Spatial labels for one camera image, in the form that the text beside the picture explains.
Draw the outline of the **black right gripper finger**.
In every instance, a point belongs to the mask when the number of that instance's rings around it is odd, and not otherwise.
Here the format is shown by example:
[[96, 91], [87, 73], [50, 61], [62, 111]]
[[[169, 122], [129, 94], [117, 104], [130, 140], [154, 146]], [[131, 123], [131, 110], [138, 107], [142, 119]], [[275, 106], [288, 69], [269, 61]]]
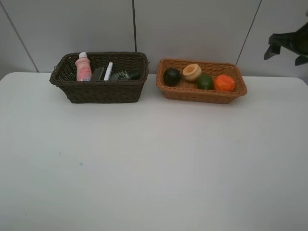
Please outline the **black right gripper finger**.
[[308, 63], [307, 55], [300, 55], [295, 59], [295, 65], [303, 65]]
[[268, 60], [275, 55], [279, 55], [281, 52], [281, 46], [277, 44], [270, 44], [269, 48], [264, 54], [264, 60]]

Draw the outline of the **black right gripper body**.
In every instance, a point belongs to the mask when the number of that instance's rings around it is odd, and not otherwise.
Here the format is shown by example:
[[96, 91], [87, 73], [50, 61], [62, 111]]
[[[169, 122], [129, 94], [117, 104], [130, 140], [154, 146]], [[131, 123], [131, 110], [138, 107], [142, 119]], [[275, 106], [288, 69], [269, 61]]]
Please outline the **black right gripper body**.
[[308, 24], [295, 32], [272, 34], [269, 45], [277, 44], [298, 55], [308, 55]]

